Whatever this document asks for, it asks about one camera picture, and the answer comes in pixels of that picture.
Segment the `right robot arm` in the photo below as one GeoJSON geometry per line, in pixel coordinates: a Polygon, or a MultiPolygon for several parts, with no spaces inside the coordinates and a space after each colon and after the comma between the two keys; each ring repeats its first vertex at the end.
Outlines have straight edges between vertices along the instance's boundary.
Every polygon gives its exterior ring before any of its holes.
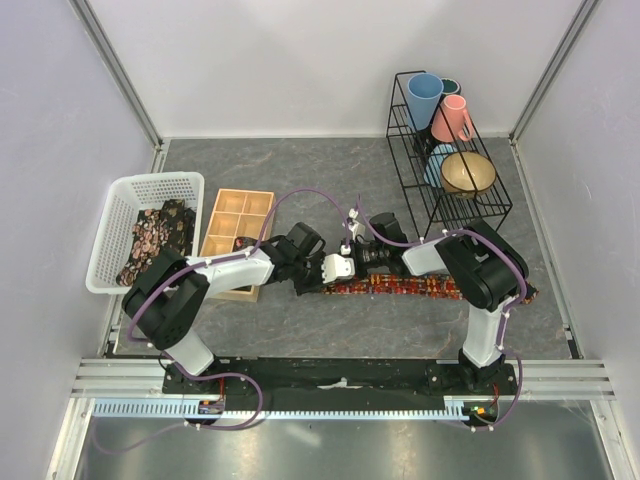
{"type": "Polygon", "coordinates": [[[449,230],[430,241],[408,242],[391,213],[385,222],[364,225],[373,238],[351,242],[355,273],[385,267],[405,278],[446,271],[468,302],[467,334],[458,356],[458,381],[467,392],[483,392],[506,375],[504,337],[511,308],[528,293],[528,266],[483,219],[449,230]]]}

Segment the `floral black pink tie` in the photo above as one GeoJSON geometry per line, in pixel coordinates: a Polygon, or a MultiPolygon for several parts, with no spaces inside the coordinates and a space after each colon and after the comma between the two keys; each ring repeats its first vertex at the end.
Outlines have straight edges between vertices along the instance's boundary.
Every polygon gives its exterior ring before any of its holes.
{"type": "Polygon", "coordinates": [[[132,227],[133,244],[129,257],[116,276],[118,286],[129,287],[139,273],[145,272],[169,240],[167,214],[163,209],[147,209],[138,213],[132,227]]]}

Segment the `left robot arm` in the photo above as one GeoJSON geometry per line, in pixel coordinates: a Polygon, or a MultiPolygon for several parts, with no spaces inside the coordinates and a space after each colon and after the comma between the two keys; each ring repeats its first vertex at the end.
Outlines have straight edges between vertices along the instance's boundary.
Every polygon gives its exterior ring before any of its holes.
{"type": "Polygon", "coordinates": [[[326,241],[303,222],[288,234],[247,245],[229,254],[185,257],[163,250],[139,274],[124,296],[122,308],[138,339],[177,362],[185,382],[208,393],[219,382],[215,356],[193,327],[204,301],[220,293],[292,281],[298,294],[322,285],[321,264],[326,241]]]}

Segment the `pink mug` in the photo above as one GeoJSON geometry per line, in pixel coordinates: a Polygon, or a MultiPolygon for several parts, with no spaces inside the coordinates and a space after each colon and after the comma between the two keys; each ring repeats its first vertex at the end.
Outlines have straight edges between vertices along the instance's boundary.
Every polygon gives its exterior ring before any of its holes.
{"type": "Polygon", "coordinates": [[[464,97],[451,94],[441,101],[431,127],[431,134],[440,142],[469,142],[475,133],[464,97]]]}

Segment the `blue plastic cup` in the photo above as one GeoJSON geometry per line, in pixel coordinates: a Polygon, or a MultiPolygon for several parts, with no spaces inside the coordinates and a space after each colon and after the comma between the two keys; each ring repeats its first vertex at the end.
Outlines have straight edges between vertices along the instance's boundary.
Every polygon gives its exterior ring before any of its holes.
{"type": "Polygon", "coordinates": [[[409,126],[414,131],[426,129],[435,114],[444,91],[442,80],[431,73],[418,73],[407,83],[409,126]]]}

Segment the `multicolour patchwork tie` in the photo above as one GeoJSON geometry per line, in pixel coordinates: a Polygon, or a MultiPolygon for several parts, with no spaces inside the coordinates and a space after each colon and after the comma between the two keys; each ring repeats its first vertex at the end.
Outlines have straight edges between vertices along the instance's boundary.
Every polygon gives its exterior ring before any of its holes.
{"type": "Polygon", "coordinates": [[[436,299],[464,300],[452,276],[443,273],[422,277],[401,277],[376,273],[364,279],[325,286],[320,290],[328,295],[418,295],[436,299]]]}

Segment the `light blue cup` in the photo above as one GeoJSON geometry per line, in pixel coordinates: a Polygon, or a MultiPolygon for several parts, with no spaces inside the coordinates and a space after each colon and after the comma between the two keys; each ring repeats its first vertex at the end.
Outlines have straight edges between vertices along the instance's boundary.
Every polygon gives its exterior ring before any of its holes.
{"type": "Polygon", "coordinates": [[[441,188],[441,166],[444,160],[457,149],[449,143],[436,146],[427,158],[423,179],[428,186],[441,188]]]}

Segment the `wooden bowl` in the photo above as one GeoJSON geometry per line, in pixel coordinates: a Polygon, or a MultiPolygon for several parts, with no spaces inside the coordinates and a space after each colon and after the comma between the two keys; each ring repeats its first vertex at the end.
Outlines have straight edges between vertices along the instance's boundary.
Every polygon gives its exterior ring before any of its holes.
{"type": "Polygon", "coordinates": [[[441,166],[441,183],[447,193],[473,198],[490,190],[497,180],[493,163],[485,156],[465,151],[449,155],[441,166]]]}

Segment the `white plastic basket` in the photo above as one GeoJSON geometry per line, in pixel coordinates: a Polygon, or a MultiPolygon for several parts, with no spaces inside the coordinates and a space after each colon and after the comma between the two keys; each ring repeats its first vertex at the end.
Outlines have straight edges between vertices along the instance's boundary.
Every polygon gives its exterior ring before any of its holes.
{"type": "Polygon", "coordinates": [[[199,249],[205,179],[197,172],[162,172],[121,177],[109,187],[85,279],[94,294],[121,295],[116,283],[133,245],[133,226],[142,210],[158,209],[167,200],[183,200],[195,212],[191,253],[199,249]]]}

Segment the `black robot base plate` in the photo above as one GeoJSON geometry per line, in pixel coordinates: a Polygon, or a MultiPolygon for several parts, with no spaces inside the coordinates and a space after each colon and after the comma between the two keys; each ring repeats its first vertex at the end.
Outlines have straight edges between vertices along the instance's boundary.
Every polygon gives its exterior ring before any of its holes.
{"type": "Polygon", "coordinates": [[[219,357],[204,375],[240,373],[255,380],[263,392],[310,390],[410,391],[422,395],[487,395],[516,393],[518,374],[505,361],[506,375],[480,386],[459,377],[458,360],[346,359],[346,358],[243,358],[219,357]]]}

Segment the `dark green cup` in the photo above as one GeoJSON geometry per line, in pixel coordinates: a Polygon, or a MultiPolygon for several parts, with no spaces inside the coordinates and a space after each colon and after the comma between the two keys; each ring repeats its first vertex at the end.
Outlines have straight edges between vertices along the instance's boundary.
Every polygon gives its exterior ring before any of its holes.
{"type": "Polygon", "coordinates": [[[444,96],[461,94],[461,85],[456,80],[451,78],[442,78],[442,84],[444,96]]]}

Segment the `wooden compartment box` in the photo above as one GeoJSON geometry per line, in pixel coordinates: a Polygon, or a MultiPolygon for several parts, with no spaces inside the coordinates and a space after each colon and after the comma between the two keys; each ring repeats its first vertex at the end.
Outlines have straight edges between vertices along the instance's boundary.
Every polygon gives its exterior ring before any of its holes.
{"type": "Polygon", "coordinates": [[[238,237],[256,239],[274,203],[274,192],[219,189],[200,255],[232,253],[238,237]]]}

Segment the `black gold patterned tie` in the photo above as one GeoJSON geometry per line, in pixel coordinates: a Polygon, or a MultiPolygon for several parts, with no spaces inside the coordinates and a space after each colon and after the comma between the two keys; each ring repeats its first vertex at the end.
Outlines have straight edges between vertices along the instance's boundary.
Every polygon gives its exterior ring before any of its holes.
{"type": "Polygon", "coordinates": [[[182,256],[193,249],[196,212],[188,208],[184,200],[171,199],[160,210],[160,245],[182,256]]]}

